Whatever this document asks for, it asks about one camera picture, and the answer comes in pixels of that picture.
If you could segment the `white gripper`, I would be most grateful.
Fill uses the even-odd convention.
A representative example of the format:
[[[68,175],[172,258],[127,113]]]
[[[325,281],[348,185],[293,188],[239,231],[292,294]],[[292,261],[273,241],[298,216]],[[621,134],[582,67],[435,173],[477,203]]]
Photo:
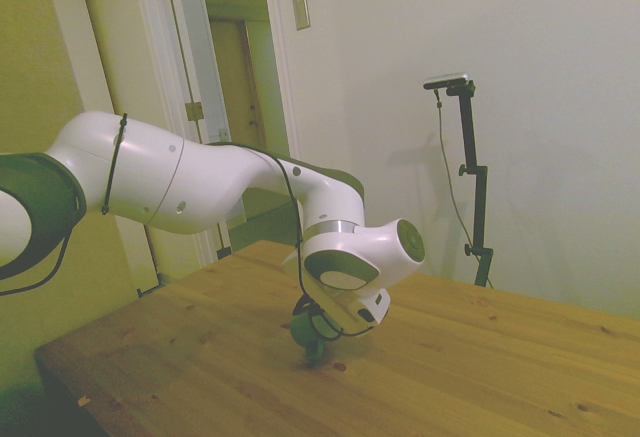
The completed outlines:
[[[343,329],[368,329],[386,317],[391,297],[385,289],[373,288],[361,294],[354,290],[331,288],[309,275],[303,276],[303,287],[326,312],[317,315],[317,332],[326,341],[335,341]]]

